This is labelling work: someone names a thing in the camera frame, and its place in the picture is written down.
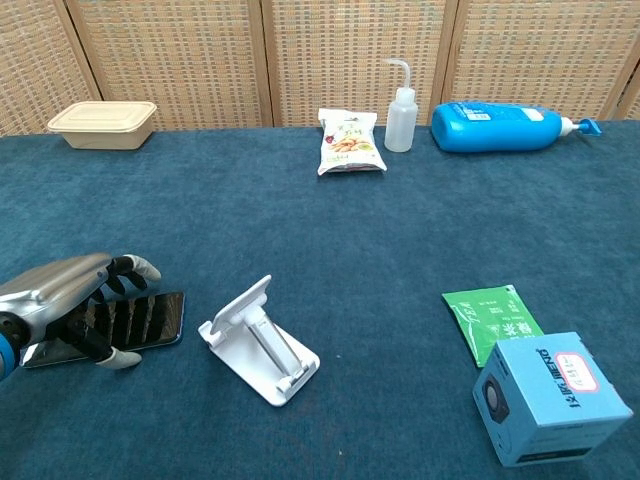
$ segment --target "green tea bag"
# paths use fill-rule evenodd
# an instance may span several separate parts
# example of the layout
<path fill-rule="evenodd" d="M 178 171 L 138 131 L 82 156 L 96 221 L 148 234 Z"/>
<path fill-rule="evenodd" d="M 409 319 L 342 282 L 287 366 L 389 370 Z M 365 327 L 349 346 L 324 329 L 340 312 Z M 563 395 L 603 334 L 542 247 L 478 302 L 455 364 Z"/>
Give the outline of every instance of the green tea bag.
<path fill-rule="evenodd" d="M 544 335 L 513 285 L 443 293 L 478 367 L 497 340 Z"/>

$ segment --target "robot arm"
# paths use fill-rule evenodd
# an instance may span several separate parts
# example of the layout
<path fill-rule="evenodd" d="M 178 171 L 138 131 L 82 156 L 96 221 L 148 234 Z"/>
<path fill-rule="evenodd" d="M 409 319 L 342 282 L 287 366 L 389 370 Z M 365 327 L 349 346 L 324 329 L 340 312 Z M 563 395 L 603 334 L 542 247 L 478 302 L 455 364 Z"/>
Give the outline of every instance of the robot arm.
<path fill-rule="evenodd" d="M 20 350 L 43 340 L 60 338 L 107 368 L 124 368 L 140 355 L 120 352 L 84 322 L 89 299 L 104 301 L 106 283 L 119 294 L 127 278 L 136 288 L 157 282 L 160 272 L 142 257 L 112 258 L 104 253 L 52 262 L 0 285 L 0 380 L 18 365 Z"/>

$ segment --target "woven screen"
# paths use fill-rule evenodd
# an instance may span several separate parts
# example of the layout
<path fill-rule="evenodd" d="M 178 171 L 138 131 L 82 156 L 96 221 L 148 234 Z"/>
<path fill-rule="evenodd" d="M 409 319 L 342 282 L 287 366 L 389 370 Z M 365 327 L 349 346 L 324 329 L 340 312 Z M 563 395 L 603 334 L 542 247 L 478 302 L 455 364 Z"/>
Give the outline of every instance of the woven screen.
<path fill-rule="evenodd" d="M 442 29 L 441 1 L 263 1 L 276 125 L 318 125 L 318 108 L 378 114 L 402 86 L 406 60 L 418 123 L 427 122 Z"/>
<path fill-rule="evenodd" d="M 262 65 L 266 79 L 259 2 L 69 0 L 69 6 L 105 100 L 154 102 L 160 130 L 271 125 L 268 84 L 257 71 Z M 262 48 L 256 51 L 254 41 Z"/>
<path fill-rule="evenodd" d="M 72 103 L 97 99 L 52 1 L 2 2 L 0 85 L 0 135 L 45 132 Z"/>
<path fill-rule="evenodd" d="M 631 104 L 627 112 L 627 119 L 640 120 L 640 95 L 636 95 L 636 101 Z"/>
<path fill-rule="evenodd" d="M 467 3 L 444 100 L 519 102 L 574 118 L 602 117 L 612 89 L 624 84 L 618 80 L 640 31 L 640 1 L 461 0 L 460 5 Z"/>

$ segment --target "chip bag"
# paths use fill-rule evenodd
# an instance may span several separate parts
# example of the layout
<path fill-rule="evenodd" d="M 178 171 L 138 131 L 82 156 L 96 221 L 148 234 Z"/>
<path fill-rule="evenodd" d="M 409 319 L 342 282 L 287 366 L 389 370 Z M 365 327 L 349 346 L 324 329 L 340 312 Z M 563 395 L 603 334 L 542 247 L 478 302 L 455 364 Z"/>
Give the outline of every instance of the chip bag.
<path fill-rule="evenodd" d="M 324 129 L 318 175 L 327 172 L 387 170 L 373 140 L 378 115 L 321 108 L 318 120 Z"/>

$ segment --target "blue bottle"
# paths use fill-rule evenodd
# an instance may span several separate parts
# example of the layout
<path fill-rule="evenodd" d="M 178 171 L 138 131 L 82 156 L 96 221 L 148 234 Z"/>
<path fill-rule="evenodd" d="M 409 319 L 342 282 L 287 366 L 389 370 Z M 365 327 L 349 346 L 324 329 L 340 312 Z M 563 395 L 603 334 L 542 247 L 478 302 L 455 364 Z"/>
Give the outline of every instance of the blue bottle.
<path fill-rule="evenodd" d="M 593 120 L 576 124 L 545 108 L 500 103 L 443 103 L 431 122 L 433 138 L 447 152 L 538 150 L 574 130 L 602 133 Z"/>

